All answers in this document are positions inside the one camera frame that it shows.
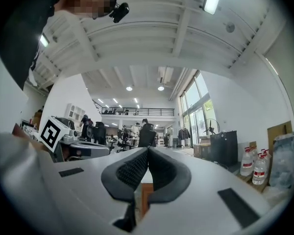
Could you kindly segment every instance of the plastic bag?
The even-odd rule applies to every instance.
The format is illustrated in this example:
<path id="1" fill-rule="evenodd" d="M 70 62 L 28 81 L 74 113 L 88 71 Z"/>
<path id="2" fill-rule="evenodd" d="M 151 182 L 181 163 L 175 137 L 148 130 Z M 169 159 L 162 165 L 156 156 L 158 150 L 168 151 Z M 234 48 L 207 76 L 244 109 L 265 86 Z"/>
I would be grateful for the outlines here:
<path id="1" fill-rule="evenodd" d="M 269 184 L 277 188 L 291 187 L 294 179 L 294 132 L 273 141 L 273 160 Z"/>

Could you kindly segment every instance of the black speaker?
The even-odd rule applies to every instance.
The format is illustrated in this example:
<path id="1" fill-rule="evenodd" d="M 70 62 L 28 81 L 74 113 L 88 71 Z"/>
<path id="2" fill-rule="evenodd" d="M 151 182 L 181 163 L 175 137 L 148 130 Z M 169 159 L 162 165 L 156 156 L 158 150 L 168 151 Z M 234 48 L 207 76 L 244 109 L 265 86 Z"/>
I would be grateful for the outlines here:
<path id="1" fill-rule="evenodd" d="M 236 131 L 220 132 L 210 136 L 211 160 L 219 164 L 232 166 L 237 163 Z"/>

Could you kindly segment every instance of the black railing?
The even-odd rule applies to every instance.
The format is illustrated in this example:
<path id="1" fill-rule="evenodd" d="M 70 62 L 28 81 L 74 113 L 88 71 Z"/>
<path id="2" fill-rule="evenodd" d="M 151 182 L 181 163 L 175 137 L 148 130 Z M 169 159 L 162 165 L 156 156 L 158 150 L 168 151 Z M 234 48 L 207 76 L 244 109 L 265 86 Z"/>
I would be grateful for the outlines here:
<path id="1" fill-rule="evenodd" d="M 102 108 L 102 115 L 174 116 L 174 109 L 163 108 Z"/>

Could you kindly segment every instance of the black rubber pad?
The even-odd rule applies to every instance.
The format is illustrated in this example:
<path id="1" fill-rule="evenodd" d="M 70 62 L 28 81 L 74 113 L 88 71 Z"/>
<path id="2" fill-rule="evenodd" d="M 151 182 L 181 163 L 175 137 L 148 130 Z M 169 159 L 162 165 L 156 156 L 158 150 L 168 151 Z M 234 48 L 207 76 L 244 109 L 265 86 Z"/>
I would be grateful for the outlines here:
<path id="1" fill-rule="evenodd" d="M 71 176 L 74 174 L 78 174 L 80 172 L 83 172 L 84 170 L 80 167 L 77 168 L 73 168 L 73 169 L 69 169 L 69 170 L 63 170 L 63 171 L 59 171 L 59 174 L 61 177 L 67 177 L 67 176 Z"/>
<path id="2" fill-rule="evenodd" d="M 246 228 L 259 219 L 258 214 L 232 188 L 220 190 L 218 195 L 242 228 Z"/>

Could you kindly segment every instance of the desk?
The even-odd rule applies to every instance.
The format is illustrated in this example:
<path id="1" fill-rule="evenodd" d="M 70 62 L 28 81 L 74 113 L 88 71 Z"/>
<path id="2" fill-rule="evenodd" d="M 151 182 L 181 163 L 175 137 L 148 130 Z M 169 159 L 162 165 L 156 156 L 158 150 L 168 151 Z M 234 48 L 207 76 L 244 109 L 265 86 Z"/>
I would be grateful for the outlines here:
<path id="1" fill-rule="evenodd" d="M 137 142 L 135 142 L 135 146 L 134 146 L 134 148 L 135 148 L 135 147 L 138 147 L 138 141 L 139 141 L 138 138 L 132 138 L 132 139 L 127 139 L 127 140 L 130 140 L 130 141 L 131 141 L 131 142 L 130 142 L 131 145 L 133 145 L 134 140 L 137 140 Z"/>

